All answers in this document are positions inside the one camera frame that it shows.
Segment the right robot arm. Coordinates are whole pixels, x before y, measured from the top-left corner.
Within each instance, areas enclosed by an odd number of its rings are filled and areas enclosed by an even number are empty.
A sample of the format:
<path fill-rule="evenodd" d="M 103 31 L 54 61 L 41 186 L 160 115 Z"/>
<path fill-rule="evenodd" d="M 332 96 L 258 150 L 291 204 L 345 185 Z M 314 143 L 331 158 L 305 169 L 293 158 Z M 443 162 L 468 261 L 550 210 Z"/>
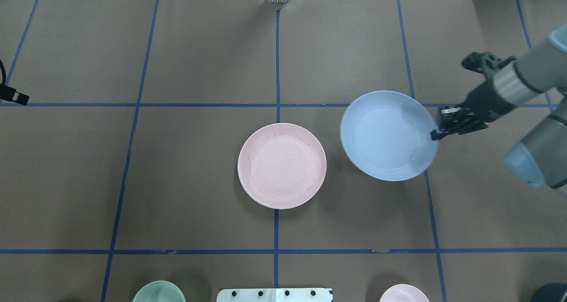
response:
<path fill-rule="evenodd" d="M 540 108 L 522 136 L 510 146 L 501 162 L 509 173 L 532 189 L 547 189 L 566 197 L 566 26 L 551 31 L 524 54 L 500 58 L 492 52 L 471 52 L 462 68 L 481 74 L 484 80 L 459 104 L 437 109 L 430 139 L 465 135 L 484 130 L 507 116 L 515 116 L 527 104 L 549 91 L 561 100 Z"/>

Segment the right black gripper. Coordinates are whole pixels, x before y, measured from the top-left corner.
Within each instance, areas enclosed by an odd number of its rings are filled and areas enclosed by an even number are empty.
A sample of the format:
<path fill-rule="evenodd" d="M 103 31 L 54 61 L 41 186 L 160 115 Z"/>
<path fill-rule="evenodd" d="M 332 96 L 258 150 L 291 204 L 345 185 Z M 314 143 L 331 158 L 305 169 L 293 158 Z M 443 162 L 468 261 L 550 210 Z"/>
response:
<path fill-rule="evenodd" d="M 461 104 L 453 108 L 443 106 L 438 109 L 438 131 L 431 131 L 431 140 L 438 141 L 448 135 L 464 135 L 484 130 L 488 123 L 516 109 L 516 105 L 498 94 L 494 84 L 496 74 L 511 66 L 514 60 L 515 56 L 502 60 L 492 52 L 472 52 L 467 55 L 461 62 L 462 67 L 482 74 L 485 81 L 469 92 Z"/>

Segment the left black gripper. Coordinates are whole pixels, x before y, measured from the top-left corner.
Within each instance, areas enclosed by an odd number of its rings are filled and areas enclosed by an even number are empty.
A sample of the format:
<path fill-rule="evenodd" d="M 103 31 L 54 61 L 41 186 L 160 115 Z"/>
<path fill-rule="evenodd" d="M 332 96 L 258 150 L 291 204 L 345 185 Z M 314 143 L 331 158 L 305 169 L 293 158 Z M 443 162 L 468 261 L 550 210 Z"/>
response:
<path fill-rule="evenodd" d="M 14 88 L 0 85 L 0 99 L 3 101 L 14 102 L 16 104 L 26 106 L 30 100 L 30 96 L 17 92 Z"/>

